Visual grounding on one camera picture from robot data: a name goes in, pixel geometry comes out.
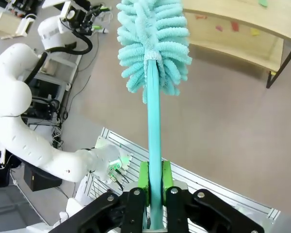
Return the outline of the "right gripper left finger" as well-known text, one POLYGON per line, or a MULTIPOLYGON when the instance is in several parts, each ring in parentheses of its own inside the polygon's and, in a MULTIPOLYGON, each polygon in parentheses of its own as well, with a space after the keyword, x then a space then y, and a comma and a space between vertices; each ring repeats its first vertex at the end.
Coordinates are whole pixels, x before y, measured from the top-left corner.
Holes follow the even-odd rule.
POLYGON ((141 233, 149 203, 149 163, 141 162, 136 187, 120 196, 106 192, 51 230, 52 233, 141 233))

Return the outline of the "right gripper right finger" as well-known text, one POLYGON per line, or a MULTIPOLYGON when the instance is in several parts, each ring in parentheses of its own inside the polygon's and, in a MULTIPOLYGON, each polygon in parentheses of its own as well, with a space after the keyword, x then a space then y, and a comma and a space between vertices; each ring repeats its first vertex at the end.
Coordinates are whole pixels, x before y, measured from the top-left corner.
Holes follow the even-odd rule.
POLYGON ((167 231, 188 233, 189 223, 208 233, 263 233, 264 228, 206 189, 191 193, 173 180, 171 163, 162 162, 167 231))

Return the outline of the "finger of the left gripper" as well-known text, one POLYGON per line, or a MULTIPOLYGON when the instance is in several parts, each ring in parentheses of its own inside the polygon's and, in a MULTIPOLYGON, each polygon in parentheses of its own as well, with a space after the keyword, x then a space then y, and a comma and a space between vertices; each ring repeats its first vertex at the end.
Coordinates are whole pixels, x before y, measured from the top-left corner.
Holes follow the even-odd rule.
POLYGON ((100 3, 94 5, 94 11, 111 11, 110 7, 105 6, 104 4, 100 3))
POLYGON ((109 33, 109 30, 100 25, 93 25, 91 28, 91 32, 93 33, 109 33))

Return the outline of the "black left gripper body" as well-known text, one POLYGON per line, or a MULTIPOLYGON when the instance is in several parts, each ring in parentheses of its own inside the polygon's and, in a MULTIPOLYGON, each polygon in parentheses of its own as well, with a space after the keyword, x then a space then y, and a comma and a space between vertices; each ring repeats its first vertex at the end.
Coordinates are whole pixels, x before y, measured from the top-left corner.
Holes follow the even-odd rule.
POLYGON ((75 9, 74 30, 80 33, 92 33, 92 22, 90 15, 91 6, 86 9, 75 9))

